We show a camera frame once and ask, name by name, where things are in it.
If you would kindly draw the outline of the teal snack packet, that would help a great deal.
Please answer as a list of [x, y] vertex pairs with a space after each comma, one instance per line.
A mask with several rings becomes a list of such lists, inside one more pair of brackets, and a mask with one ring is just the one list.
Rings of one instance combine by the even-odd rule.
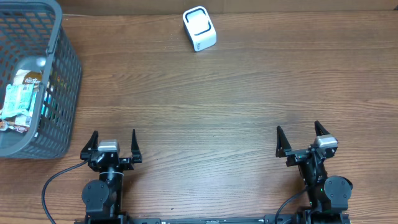
[[31, 109], [34, 84], [8, 84], [1, 111], [1, 118], [11, 118], [17, 115], [32, 116]]

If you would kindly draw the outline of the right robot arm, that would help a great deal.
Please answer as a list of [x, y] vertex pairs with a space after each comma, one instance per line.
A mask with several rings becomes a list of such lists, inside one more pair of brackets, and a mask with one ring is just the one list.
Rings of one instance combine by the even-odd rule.
[[289, 223], [350, 223], [347, 211], [348, 200], [353, 190], [352, 182], [346, 177], [328, 176], [324, 162], [334, 157], [338, 140], [319, 121], [314, 122], [316, 138], [305, 149], [294, 150], [281, 126], [276, 128], [277, 145], [275, 156], [286, 158], [286, 166], [297, 166], [303, 179], [304, 189], [287, 199], [274, 216], [274, 223], [280, 222], [284, 207], [303, 194], [308, 195], [310, 205], [300, 207]]

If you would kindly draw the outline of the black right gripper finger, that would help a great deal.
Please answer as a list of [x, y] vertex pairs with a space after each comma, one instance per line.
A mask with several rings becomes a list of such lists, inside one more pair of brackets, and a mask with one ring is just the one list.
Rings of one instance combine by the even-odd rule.
[[317, 136], [324, 136], [330, 134], [318, 120], [314, 122], [314, 127]]
[[292, 147], [282, 129], [281, 126], [278, 126], [277, 129], [277, 145], [276, 152], [288, 152], [292, 150]]

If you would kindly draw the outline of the yellow dish soap bottle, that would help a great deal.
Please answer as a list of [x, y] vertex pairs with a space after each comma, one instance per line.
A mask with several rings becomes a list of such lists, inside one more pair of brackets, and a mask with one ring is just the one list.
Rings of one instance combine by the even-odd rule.
[[30, 70], [37, 73], [43, 73], [46, 64], [45, 57], [27, 57], [17, 62], [14, 69], [15, 72], [18, 70]]

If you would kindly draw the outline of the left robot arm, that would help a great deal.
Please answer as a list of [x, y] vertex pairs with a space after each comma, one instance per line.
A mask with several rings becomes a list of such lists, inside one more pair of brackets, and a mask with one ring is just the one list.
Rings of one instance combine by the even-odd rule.
[[121, 157], [117, 140], [98, 140], [94, 131], [80, 152], [80, 159], [99, 173], [97, 180], [87, 183], [82, 190], [85, 204], [85, 223], [132, 223], [128, 212], [122, 211], [124, 172], [142, 162], [136, 132], [132, 132], [131, 156]]

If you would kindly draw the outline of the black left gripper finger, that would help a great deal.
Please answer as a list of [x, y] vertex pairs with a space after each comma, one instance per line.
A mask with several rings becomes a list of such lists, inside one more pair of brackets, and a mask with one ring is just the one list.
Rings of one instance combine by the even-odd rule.
[[98, 131], [93, 131], [93, 134], [91, 135], [89, 141], [83, 147], [81, 152], [89, 152], [91, 150], [96, 150], [98, 148], [98, 137], [99, 137]]
[[132, 131], [131, 152], [132, 152], [132, 157], [134, 159], [140, 159], [141, 158], [141, 152], [140, 152], [140, 149], [139, 149], [139, 145], [137, 143], [137, 137], [136, 137], [136, 130], [135, 129], [133, 129], [133, 131]]

